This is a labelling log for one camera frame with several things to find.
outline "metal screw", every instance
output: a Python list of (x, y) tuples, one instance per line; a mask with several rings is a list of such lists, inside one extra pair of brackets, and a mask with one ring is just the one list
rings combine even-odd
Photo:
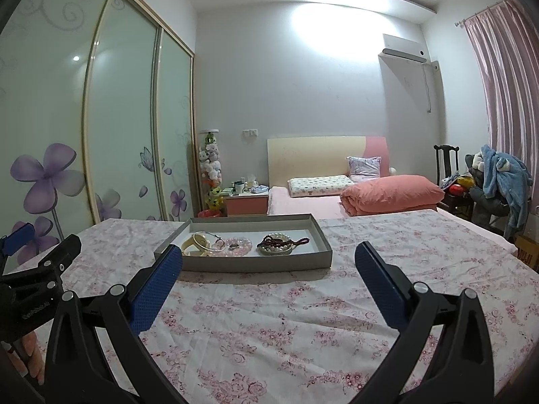
[(123, 293), (123, 290), (124, 288), (121, 284), (116, 284), (110, 288), (110, 293), (112, 296), (120, 296)]
[(427, 285), (422, 282), (416, 282), (413, 285), (413, 289), (416, 290), (417, 293), (421, 293), (421, 294), (427, 293), (429, 291), (429, 288), (427, 287)]
[(66, 291), (63, 295), (62, 295), (62, 301), (70, 301), (71, 299), (73, 299), (73, 292), (72, 291)]
[(464, 290), (464, 294), (470, 299), (477, 298), (477, 293), (475, 292), (475, 290), (472, 290), (472, 289)]

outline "blue gripper pad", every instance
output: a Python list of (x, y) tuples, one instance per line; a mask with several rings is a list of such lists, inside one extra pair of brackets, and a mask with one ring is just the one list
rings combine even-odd
[(387, 326), (403, 331), (409, 321), (408, 304), (402, 291), (387, 271), (388, 265), (368, 241), (357, 245), (355, 261), (356, 269), (363, 278)]
[(182, 265), (182, 251), (170, 245), (152, 267), (152, 274), (131, 302), (129, 326), (137, 336), (152, 326), (182, 272)]
[(35, 231), (32, 224), (27, 223), (26, 225), (21, 226), (4, 239), (2, 253), (5, 256), (14, 255), (14, 253), (21, 247), (26, 245), (30, 240), (33, 240), (34, 233)]

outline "frosted glass door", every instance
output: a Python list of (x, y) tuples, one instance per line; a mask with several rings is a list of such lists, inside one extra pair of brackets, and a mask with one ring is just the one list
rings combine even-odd
[(93, 63), (88, 153), (99, 219), (159, 218), (151, 134), (156, 27), (112, 0)]
[(105, 1), (22, 0), (0, 34), (0, 236), (36, 228), (7, 270), (92, 225), (81, 118)]
[(157, 92), (159, 155), (164, 158), (162, 177), (165, 208), (170, 220), (193, 217), (191, 134), (191, 57), (163, 33)]

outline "wardrobe door frame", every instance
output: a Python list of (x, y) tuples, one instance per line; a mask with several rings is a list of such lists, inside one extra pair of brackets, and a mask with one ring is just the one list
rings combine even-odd
[[(99, 17), (98, 24), (94, 31), (94, 37), (92, 41), (92, 47), (90, 49), (90, 56), (88, 59), (88, 65), (86, 67), (86, 74), (84, 80), (84, 91), (83, 91), (83, 116), (82, 116), (82, 141), (83, 141), (83, 159), (84, 159), (84, 169), (86, 175), (86, 190), (88, 192), (88, 201), (90, 202), (90, 209), (92, 212), (92, 218), (94, 224), (100, 222), (98, 206), (95, 199), (95, 193), (92, 184), (92, 175), (91, 175), (91, 163), (88, 154), (88, 99), (91, 90), (91, 79), (92, 79), (92, 69), (93, 61), (95, 58), (96, 45), (99, 42), (99, 36), (101, 33), (101, 26), (104, 19), (107, 16), (107, 9), (110, 6), (112, 0), (107, 0)], [(197, 190), (197, 202), (199, 207), (202, 207), (201, 195), (200, 195), (200, 186), (199, 180), (200, 172), (198, 167), (198, 161), (196, 158), (197, 150), (195, 147), (196, 139), (196, 124), (195, 124), (195, 89), (193, 84), (193, 74), (194, 74), (194, 57), (195, 54), (193, 51), (182, 41), (182, 39), (163, 21), (163, 19), (155, 13), (143, 0), (128, 0), (143, 16), (145, 16), (156, 28), (156, 40), (154, 42), (154, 58), (152, 65), (152, 87), (151, 87), (151, 107), (150, 107), (150, 119), (151, 119), (151, 134), (152, 134), (152, 156), (154, 159), (154, 165), (160, 165), (160, 154), (159, 154), (159, 134), (158, 134), (158, 74), (160, 69), (160, 57), (161, 57), (161, 44), (163, 39), (163, 34), (166, 32), (176, 43), (189, 55), (190, 68), (189, 68), (189, 113), (190, 113), (190, 128), (191, 128), (191, 152), (192, 152), (192, 162), (193, 170), (195, 171), (197, 177), (192, 178), (196, 182)], [(160, 168), (155, 169), (155, 182), (157, 186), (157, 197), (159, 203), (159, 210), (161, 213), (161, 219), (167, 220), (168, 215), (166, 213), (165, 199), (164, 199), (164, 190), (162, 183), (162, 172)]]

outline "gray box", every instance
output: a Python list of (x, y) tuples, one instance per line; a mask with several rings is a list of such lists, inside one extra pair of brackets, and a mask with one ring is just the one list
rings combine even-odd
[[(251, 240), (253, 249), (241, 257), (184, 256), (183, 270), (195, 272), (258, 273), (287, 272), (331, 267), (333, 251), (320, 226), (311, 214), (191, 218), (176, 229), (154, 251), (155, 259), (169, 244), (181, 246), (190, 235), (198, 231), (227, 233)], [(285, 232), (293, 240), (308, 236), (311, 241), (300, 245), (289, 255), (265, 256), (257, 251), (257, 244), (266, 234)]]

